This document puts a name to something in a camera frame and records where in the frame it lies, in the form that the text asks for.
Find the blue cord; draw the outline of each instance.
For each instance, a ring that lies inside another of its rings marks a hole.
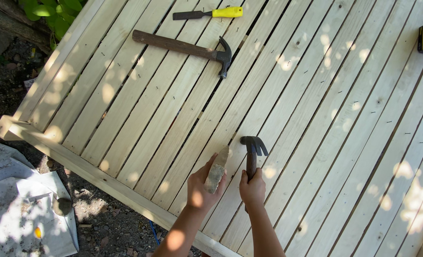
[[[153,222],[150,219],[149,221],[150,221],[151,229],[153,230],[154,239],[156,239],[157,245],[160,245],[159,240],[157,239],[156,231],[154,230]]]

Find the soil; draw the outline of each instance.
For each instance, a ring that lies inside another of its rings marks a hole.
[[[35,45],[0,32],[0,118],[14,114],[28,90],[24,81],[36,76],[45,64],[47,56],[42,52],[40,62],[32,61],[32,48],[39,52]],[[66,175],[61,164],[54,161],[53,166],[48,167],[48,156],[30,144],[2,139],[0,143],[19,150],[40,173],[58,173],[71,196],[77,223],[80,251],[73,257],[130,256],[127,252],[131,250],[131,256],[145,257],[154,252],[156,235],[147,218],[78,175]],[[163,240],[167,231],[155,223],[153,228],[159,241]],[[198,249],[191,247],[191,250],[189,256],[201,255]]]

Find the tree trunk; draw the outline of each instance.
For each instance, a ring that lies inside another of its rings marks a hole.
[[[12,33],[13,35],[23,38],[29,42],[36,44],[43,52],[49,54],[51,49],[50,38],[47,34],[39,32],[26,24],[20,23],[13,18],[8,17],[0,11],[0,30]]]
[[[20,22],[29,26],[32,26],[41,32],[50,32],[47,26],[29,20],[24,11],[15,2],[13,2],[13,0],[0,0],[0,10],[5,12],[8,16],[15,18],[16,20],[19,20]]]

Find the person's left hand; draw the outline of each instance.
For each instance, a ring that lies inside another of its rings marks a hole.
[[[213,207],[213,205],[221,198],[224,193],[224,187],[226,185],[227,171],[224,171],[221,181],[219,182],[218,189],[214,194],[210,194],[205,191],[204,184],[208,177],[211,165],[218,154],[215,153],[210,160],[201,167],[197,172],[191,174],[188,178],[188,202],[186,206],[196,208],[204,213]]]

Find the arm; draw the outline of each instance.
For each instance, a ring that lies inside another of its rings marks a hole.
[[[222,176],[218,189],[214,194],[210,194],[204,189],[205,180],[216,156],[217,154],[214,154],[205,166],[189,177],[186,206],[165,237],[165,240],[154,252],[153,257],[184,257],[188,255],[204,217],[224,193],[226,172]]]
[[[257,168],[252,180],[248,182],[246,171],[242,171],[240,196],[248,210],[253,230],[254,257],[284,257],[284,251],[273,230],[269,216],[264,208],[265,182],[262,169]]]

